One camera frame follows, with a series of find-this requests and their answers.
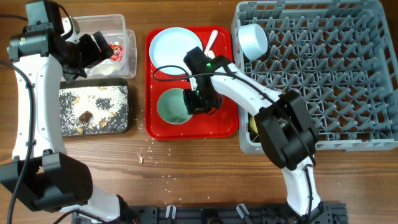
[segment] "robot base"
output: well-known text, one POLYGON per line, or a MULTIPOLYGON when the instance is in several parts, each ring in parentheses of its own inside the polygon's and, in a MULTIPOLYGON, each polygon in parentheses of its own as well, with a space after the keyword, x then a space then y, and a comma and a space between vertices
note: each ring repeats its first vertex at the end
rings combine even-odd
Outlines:
MULTIPOLYGON (((234 207, 178 207, 175 220, 166 219, 166 208, 156 206, 130 207, 139 217, 139 224, 242 224, 245 223, 234 207)), ((302 224, 291 208, 285 204, 248 207, 253 224, 302 224)), ((311 224, 348 224, 346 205, 342 203, 320 203, 313 210, 316 216, 311 224)), ((73 214, 72 224, 91 224, 73 214)))

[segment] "clear plastic container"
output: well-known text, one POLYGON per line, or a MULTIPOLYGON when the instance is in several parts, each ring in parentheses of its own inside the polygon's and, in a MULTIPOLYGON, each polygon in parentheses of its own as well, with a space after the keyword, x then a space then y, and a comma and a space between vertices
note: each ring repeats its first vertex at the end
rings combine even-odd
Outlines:
POLYGON ((78 37, 93 35, 101 31, 109 44, 123 45, 124 52, 120 62, 104 60, 99 65, 86 69, 87 78, 132 78, 136 75, 137 48, 132 30, 126 30, 121 14, 74 17, 80 27, 78 37))

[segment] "gray plastic crate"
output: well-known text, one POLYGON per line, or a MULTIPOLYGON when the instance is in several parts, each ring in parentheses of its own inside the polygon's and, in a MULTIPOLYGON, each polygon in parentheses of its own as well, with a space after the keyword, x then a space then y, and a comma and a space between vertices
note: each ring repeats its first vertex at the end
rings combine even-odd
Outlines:
MULTIPOLYGON (((272 89, 302 95, 320 132, 317 149, 398 146, 397 59, 378 0, 241 2, 232 23, 236 65, 272 89), (238 30, 257 23, 269 39, 259 60, 240 49, 238 30)), ((239 108, 239 142, 262 154, 251 115, 239 108)))

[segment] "yellow object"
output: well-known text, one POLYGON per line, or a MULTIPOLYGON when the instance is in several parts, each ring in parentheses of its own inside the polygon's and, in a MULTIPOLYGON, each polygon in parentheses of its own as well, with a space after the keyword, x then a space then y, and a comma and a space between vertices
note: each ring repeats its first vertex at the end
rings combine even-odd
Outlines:
POLYGON ((257 130, 257 126, 256 126, 256 121, 254 120, 254 117, 250 118, 250 128, 255 132, 255 133, 259 133, 259 131, 257 130))

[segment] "red tray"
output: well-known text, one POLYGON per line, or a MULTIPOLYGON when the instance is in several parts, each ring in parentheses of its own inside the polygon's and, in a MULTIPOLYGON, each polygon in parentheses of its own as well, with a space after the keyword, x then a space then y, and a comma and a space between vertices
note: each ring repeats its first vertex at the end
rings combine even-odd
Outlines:
MULTIPOLYGON (((231 35, 228 30, 220 26, 185 27, 194 32, 200 39, 203 48, 210 38, 213 30, 218 30, 218 37, 212 46, 215 55, 224 55, 232 61, 231 35)), ((154 29, 146 37, 146 104, 145 126, 148 134, 158 140, 170 139, 195 139, 195 138, 221 138, 232 135, 238 129, 238 107, 236 103, 223 96, 222 107, 213 115, 193 115, 183 124, 169 124, 157 113, 157 100, 161 94, 171 88, 190 89, 190 83, 185 80, 174 82, 160 82, 152 78, 156 69, 149 58, 149 46, 152 39, 163 29, 154 29)), ((159 78, 173 78, 162 72, 156 73, 159 78)))

